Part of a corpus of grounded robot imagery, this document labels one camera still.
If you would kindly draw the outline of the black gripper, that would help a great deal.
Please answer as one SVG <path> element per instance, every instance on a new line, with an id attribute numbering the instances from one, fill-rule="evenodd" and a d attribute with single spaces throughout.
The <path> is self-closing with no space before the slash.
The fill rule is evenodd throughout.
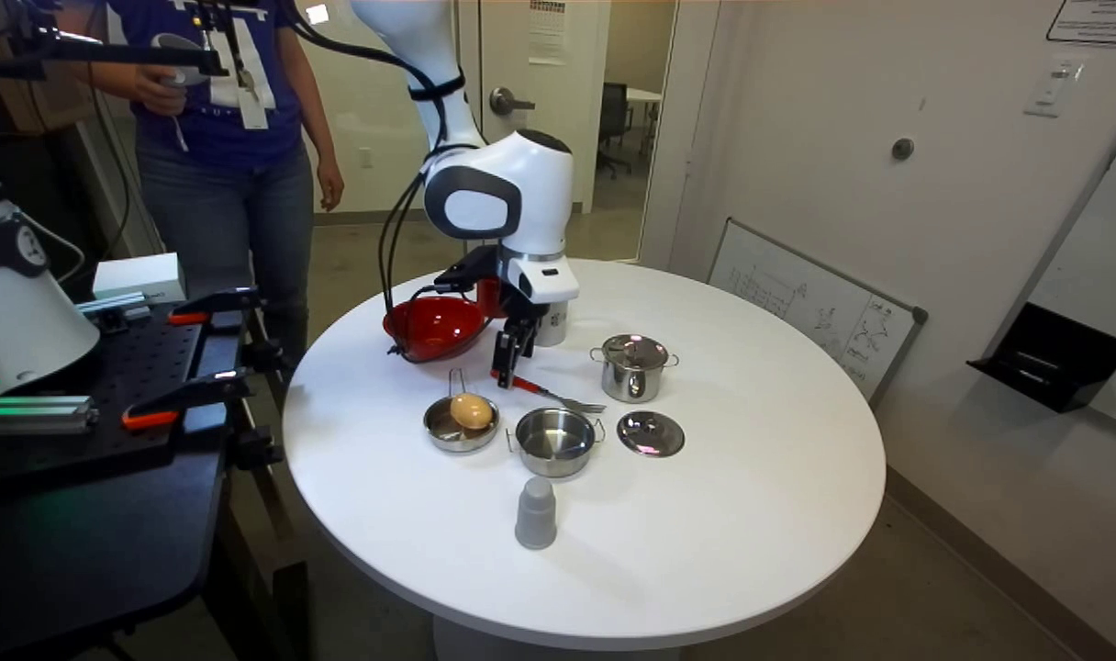
<path id="1" fill-rule="evenodd" d="M 533 362 L 534 354 L 534 320 L 544 316 L 544 304 L 533 304 L 525 293 L 505 291 L 503 293 L 503 329 L 496 334 L 496 354 L 490 354 L 490 378 L 498 391 L 509 387 L 512 376 L 512 356 Z"/>

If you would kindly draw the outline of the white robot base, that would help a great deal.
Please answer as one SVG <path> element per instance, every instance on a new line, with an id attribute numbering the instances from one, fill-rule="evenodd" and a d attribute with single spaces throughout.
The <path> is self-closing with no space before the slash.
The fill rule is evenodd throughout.
<path id="1" fill-rule="evenodd" d="M 54 283 L 35 223 L 0 185 L 0 396 L 73 368 L 98 330 Z"/>

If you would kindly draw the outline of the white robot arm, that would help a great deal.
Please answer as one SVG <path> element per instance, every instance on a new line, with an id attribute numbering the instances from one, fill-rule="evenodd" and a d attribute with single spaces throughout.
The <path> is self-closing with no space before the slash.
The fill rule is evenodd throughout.
<path id="1" fill-rule="evenodd" d="M 566 261 L 571 152 L 547 133 L 484 141 L 466 100 L 448 0 L 350 0 L 406 75 L 427 155 L 423 209 L 451 239 L 476 239 L 466 267 L 498 283 L 503 330 L 490 376 L 509 382 L 533 354 L 538 320 L 581 293 Z"/>

